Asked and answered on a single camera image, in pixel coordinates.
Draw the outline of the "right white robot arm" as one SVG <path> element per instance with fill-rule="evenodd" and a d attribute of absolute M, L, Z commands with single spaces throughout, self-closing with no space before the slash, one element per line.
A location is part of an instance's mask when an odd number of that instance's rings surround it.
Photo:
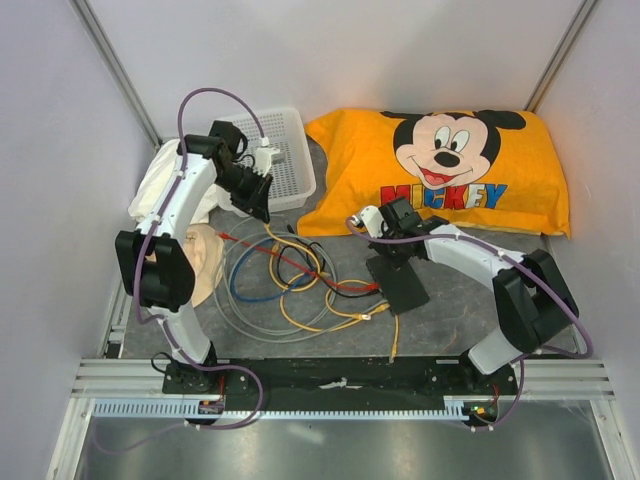
<path fill-rule="evenodd" d="M 456 270 L 494 295 L 498 326 L 465 354 L 458 381 L 483 392 L 494 372 L 542 348 L 574 324 L 579 310 L 555 260 L 537 249 L 505 250 L 466 234 L 439 216 L 423 218 L 404 197 L 366 206 L 353 219 L 391 267 L 419 258 Z"/>

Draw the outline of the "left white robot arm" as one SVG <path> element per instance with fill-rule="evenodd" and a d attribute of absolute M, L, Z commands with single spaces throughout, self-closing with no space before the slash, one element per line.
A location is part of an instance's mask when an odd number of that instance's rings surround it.
<path fill-rule="evenodd" d="M 185 382 L 198 393 L 215 389 L 220 371 L 191 301 L 196 274 L 183 243 L 212 185 L 228 192 L 236 209 L 269 223 L 270 170 L 280 151 L 263 137 L 245 165 L 238 151 L 245 142 L 241 130 L 226 121 L 214 122 L 206 135 L 180 137 L 176 166 L 155 206 L 135 230 L 121 231 L 115 239 L 122 281 L 138 321 L 160 325 L 173 359 L 188 365 Z"/>

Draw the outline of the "black network switch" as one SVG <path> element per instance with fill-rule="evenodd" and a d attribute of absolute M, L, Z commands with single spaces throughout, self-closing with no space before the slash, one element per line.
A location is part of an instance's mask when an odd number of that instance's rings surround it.
<path fill-rule="evenodd" d="M 429 302 L 428 293 L 409 263 L 395 268 L 387 259 L 376 256 L 367 259 L 365 264 L 394 315 L 402 315 Z"/>

